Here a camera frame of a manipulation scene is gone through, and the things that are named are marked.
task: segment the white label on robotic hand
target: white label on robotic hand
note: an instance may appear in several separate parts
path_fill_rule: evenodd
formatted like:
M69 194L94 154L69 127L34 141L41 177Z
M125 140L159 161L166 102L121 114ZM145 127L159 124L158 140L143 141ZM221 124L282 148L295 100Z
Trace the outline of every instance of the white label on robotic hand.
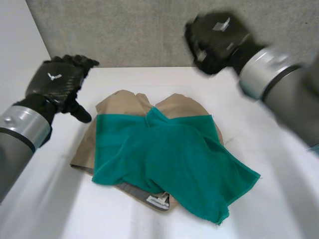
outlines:
M59 74L59 75L57 75L57 76L51 76L51 74L50 74L50 73L48 73L48 76L49 76L49 77L50 77L50 79L53 81L53 80L55 80L55 79L60 78L62 75L61 75L61 74Z
M224 32L227 29L227 27L229 26L229 22L230 22L230 17L227 19L227 21L225 21L225 23L220 23L220 22L216 23L213 30Z

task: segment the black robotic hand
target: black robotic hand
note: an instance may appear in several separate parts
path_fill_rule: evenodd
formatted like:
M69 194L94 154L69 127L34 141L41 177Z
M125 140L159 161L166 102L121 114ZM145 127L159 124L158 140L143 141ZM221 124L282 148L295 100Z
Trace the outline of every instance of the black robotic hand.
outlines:
M247 61L264 48L230 12L213 12L186 24L185 38L194 64L206 74L231 66L237 74Z
M81 122L90 122L90 114L79 105L76 98L89 70L97 65L98 61L80 55L56 56L51 61L44 61L27 87L26 100L37 105L45 98L43 107L54 105L56 113L71 113Z

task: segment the bird logo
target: bird logo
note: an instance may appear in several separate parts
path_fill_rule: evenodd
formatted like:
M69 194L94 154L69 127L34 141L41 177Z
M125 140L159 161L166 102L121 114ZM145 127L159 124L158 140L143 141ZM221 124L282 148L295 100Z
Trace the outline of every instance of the bird logo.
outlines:
M50 74L50 73L48 73L48 76L49 76L49 77L50 77L50 79L53 81L53 80L55 80L55 79L60 78L62 75L61 75L61 74L59 74L59 75L57 75L57 76L51 76L51 74Z

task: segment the robotic thumb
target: robotic thumb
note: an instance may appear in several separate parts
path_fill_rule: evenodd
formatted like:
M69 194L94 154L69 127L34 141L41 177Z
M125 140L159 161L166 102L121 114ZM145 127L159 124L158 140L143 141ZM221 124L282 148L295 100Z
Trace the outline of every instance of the robotic thumb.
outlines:
M89 123L92 120L91 115L76 100L69 105L69 112L83 123Z

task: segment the white wall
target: white wall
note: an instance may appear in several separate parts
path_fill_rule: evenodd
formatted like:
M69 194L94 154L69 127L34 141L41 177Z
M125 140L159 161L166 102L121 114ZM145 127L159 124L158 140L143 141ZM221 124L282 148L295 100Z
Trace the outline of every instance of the white wall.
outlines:
M0 114L23 98L34 71L46 59L49 54L26 2L0 0Z

